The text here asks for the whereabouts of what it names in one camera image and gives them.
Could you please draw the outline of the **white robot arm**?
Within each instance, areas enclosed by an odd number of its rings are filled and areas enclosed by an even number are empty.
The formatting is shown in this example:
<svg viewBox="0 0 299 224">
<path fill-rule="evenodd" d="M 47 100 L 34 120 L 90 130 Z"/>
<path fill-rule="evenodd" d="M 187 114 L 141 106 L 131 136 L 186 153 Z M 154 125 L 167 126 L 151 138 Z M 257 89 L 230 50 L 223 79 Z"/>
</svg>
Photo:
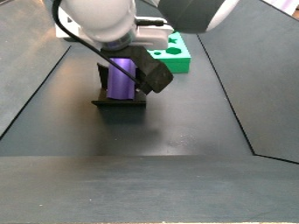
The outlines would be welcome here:
<svg viewBox="0 0 299 224">
<path fill-rule="evenodd" d="M 205 33 L 213 30 L 239 0 L 143 0 L 162 13 L 139 17 L 137 0 L 53 0 L 53 16 L 65 11 L 79 25 L 75 39 L 90 39 L 102 48 L 119 50 L 130 45 L 165 49 L 170 31 Z"/>
</svg>

